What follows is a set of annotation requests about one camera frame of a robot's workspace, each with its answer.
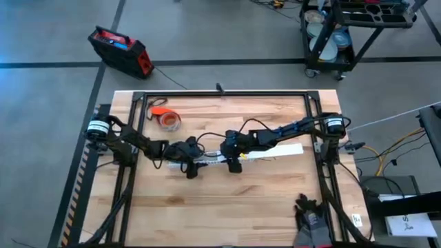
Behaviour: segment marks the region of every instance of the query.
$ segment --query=cart wheel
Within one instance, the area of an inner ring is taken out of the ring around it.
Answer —
[[[341,81],[346,77],[346,74],[344,72],[337,72],[337,75],[335,76],[335,79],[337,81]]]
[[[317,76],[317,72],[315,70],[311,70],[311,69],[305,68],[305,75],[307,77],[309,77],[310,79],[313,79],[313,78],[315,78]]]

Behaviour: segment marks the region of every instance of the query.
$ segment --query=red toolbox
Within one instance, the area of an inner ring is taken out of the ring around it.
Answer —
[[[154,69],[145,46],[127,35],[97,26],[88,40],[104,63],[130,76],[145,79]]]

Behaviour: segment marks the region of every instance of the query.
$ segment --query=gray floor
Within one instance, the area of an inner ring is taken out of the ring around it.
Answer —
[[[95,25],[110,28],[118,4],[118,0],[1,1],[0,63],[99,61],[86,38]],[[438,0],[426,5],[438,28],[440,7]],[[302,58],[298,8],[283,13],[293,19],[246,0],[127,0],[118,31],[144,42],[152,60]],[[371,32],[351,29],[356,50]],[[419,15],[409,30],[385,30],[366,56],[441,56],[441,46]],[[352,119],[351,127],[357,127],[441,101],[440,66],[441,62],[360,63],[341,82],[327,73],[309,79],[301,64],[158,68],[187,89],[214,89],[216,83],[226,89],[337,89],[343,113]],[[11,238],[37,248],[47,246],[97,71],[0,69],[0,247],[21,247]],[[141,89],[182,87],[158,70],[141,81],[106,68],[97,103],[110,103],[115,90]],[[382,151],[418,127],[416,114],[355,129],[349,135]],[[407,149],[424,142],[425,137]],[[370,155],[360,151],[356,156]],[[372,175],[377,165],[377,161],[358,164],[364,175]],[[423,192],[441,190],[437,183],[441,168],[430,146],[403,156],[386,172],[409,174],[415,175]],[[427,246],[423,240],[376,238],[389,244]]]

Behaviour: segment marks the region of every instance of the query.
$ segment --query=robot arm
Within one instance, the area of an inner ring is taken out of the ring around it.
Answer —
[[[121,131],[113,130],[117,125]],[[179,141],[170,144],[169,141],[152,141],[133,127],[124,124],[118,117],[112,115],[95,115],[89,122],[85,137],[90,141],[89,147],[95,150],[112,150],[114,160],[120,165],[130,167],[135,162],[132,153],[132,145],[143,151],[144,156],[152,161],[174,161],[186,163],[187,169],[183,172],[188,178],[197,176],[198,165],[193,162],[195,158],[203,155],[204,151],[196,144],[194,136],[186,141]]]
[[[227,130],[226,139],[220,144],[220,152],[226,158],[231,173],[241,173],[242,166],[238,161],[240,154],[252,151],[266,151],[275,147],[279,142],[295,138],[303,134],[315,134],[321,138],[322,159],[326,163],[335,163],[338,160],[338,141],[345,137],[345,124],[342,115],[337,113],[324,113],[317,117],[306,117],[300,121],[271,130],[250,130],[242,134],[234,130]],[[315,128],[316,121],[325,120],[326,131]]]

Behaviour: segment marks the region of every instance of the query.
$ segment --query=wooden table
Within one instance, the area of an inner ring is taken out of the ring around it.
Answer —
[[[340,112],[335,90],[320,90],[324,112]],[[131,91],[115,92],[110,114],[127,122]],[[270,128],[286,125],[305,116],[298,96],[168,97],[167,107],[182,118],[177,132],[161,131],[156,121],[146,121],[143,134],[171,142],[204,132],[224,134],[238,130],[244,120],[257,118]],[[261,129],[249,122],[248,129]],[[204,136],[207,151],[219,150],[221,137]],[[321,201],[313,147],[309,135],[284,143],[302,143],[304,154],[269,161],[243,163],[242,174],[231,174],[226,165],[204,167],[188,180],[180,169],[164,163],[155,169],[140,154],[127,228],[127,246],[290,246],[297,233],[293,206],[299,193]],[[111,161],[100,158],[99,164]],[[353,156],[340,160],[357,175]],[[87,240],[110,211],[118,167],[108,165],[94,176],[81,241]],[[369,235],[370,223],[362,192],[341,166],[336,167],[344,210],[351,217],[360,214],[362,234]],[[121,214],[116,221],[119,232]],[[334,229],[339,236],[338,222]]]

